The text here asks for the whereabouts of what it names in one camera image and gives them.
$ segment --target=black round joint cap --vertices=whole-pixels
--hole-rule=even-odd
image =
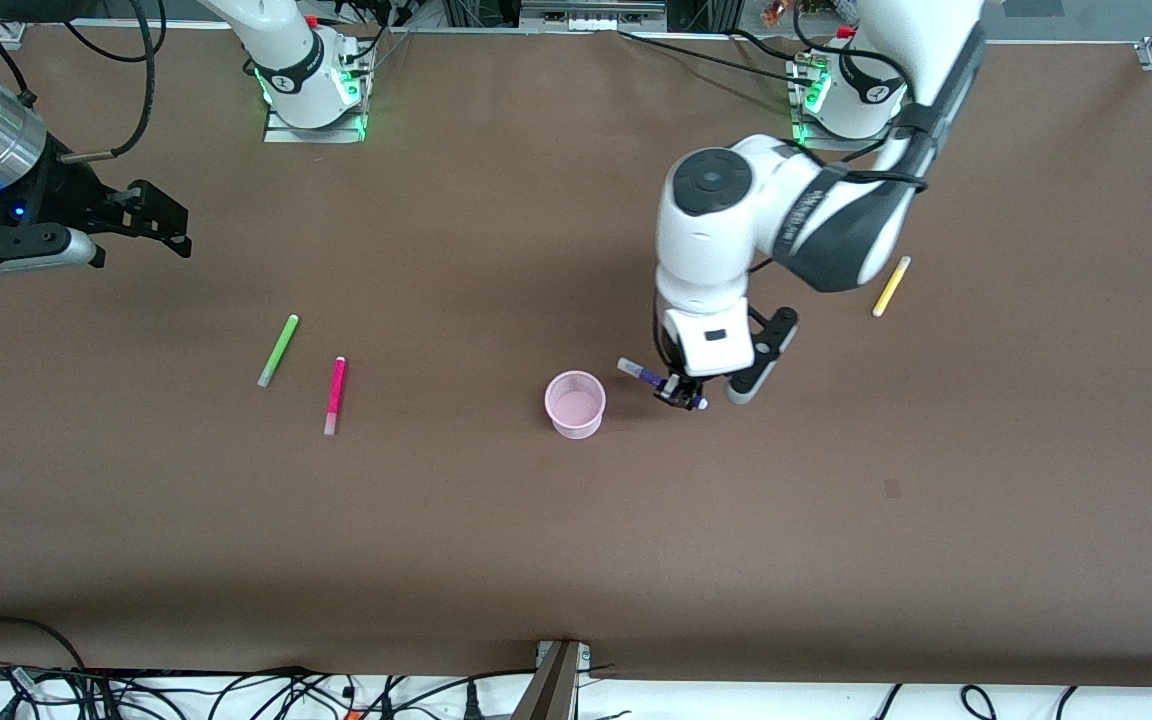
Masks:
[[[692,217],[718,213],[744,200],[753,183],[753,170],[736,152],[702,150],[673,173],[673,202]]]

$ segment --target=green marker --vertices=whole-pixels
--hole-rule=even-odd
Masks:
[[[260,373],[259,384],[260,387],[268,387],[270,379],[274,377],[274,370],[278,369],[278,364],[283,361],[283,350],[287,350],[287,343],[291,342],[291,334],[296,332],[296,324],[301,323],[301,319],[296,314],[287,316],[287,324],[283,325],[283,334],[278,336],[278,342],[274,343],[274,351],[270,353],[270,363],[265,363],[265,370]]]

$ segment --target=cable connector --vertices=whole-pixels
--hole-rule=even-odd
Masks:
[[[465,720],[483,720],[483,711],[479,708],[479,687],[473,680],[465,684]]]

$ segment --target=table surface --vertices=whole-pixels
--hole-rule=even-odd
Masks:
[[[48,28],[18,58],[70,146],[132,128],[141,68]],[[99,167],[182,200],[192,259],[113,237],[99,272],[0,278],[0,612],[123,667],[456,673],[570,635],[626,676],[1152,682],[1129,46],[991,46],[888,313],[765,270],[751,300],[799,334],[704,414],[614,364],[653,356],[664,174],[788,132],[782,83],[605,33],[423,35],[366,142],[273,146],[242,60],[173,32],[145,141]],[[574,367],[608,389],[582,442],[541,407]],[[44,642],[0,629],[0,660],[60,661]]]

